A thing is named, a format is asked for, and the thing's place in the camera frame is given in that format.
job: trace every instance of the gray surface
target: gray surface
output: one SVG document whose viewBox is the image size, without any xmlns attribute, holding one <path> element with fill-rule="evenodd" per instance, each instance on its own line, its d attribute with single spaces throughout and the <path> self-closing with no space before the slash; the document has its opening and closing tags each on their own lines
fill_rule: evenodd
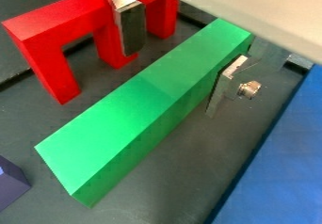
<svg viewBox="0 0 322 224">
<path fill-rule="evenodd" d="M 57 0 L 0 0 L 0 22 Z M 0 26 L 0 83 L 29 68 L 3 25 Z"/>
<path fill-rule="evenodd" d="M 216 19 L 216 17 L 186 4 L 184 2 L 180 2 L 179 13 L 200 24 L 210 24 Z"/>
<path fill-rule="evenodd" d="M 180 22 L 168 40 L 150 36 L 139 59 L 119 71 L 96 59 L 93 45 L 71 55 L 83 92 L 64 106 L 35 76 L 0 92 L 0 154 L 23 168 L 32 184 L 31 191 L 0 213 L 1 224 L 203 223 L 299 74 L 283 69 L 263 78 L 256 98 L 223 101 L 214 119 L 204 115 L 203 101 L 92 210 L 68 196 L 33 150 L 35 144 L 196 30 Z"/>
</svg>

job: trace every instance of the metal fixture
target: metal fixture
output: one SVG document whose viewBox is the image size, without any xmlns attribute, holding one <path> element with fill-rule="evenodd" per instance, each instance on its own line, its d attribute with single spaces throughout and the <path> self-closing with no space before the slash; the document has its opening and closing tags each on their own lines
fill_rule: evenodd
<svg viewBox="0 0 322 224">
<path fill-rule="evenodd" d="M 123 53 L 136 53 L 146 42 L 144 4 L 137 0 L 112 0 Z"/>
<path fill-rule="evenodd" d="M 254 98 L 260 84 L 259 76 L 278 72 L 288 60 L 290 52 L 260 38 L 255 38 L 248 55 L 239 56 L 220 74 L 214 88 L 206 115 L 215 115 L 220 100 L 227 97 L 234 100 L 238 95 Z"/>
</svg>

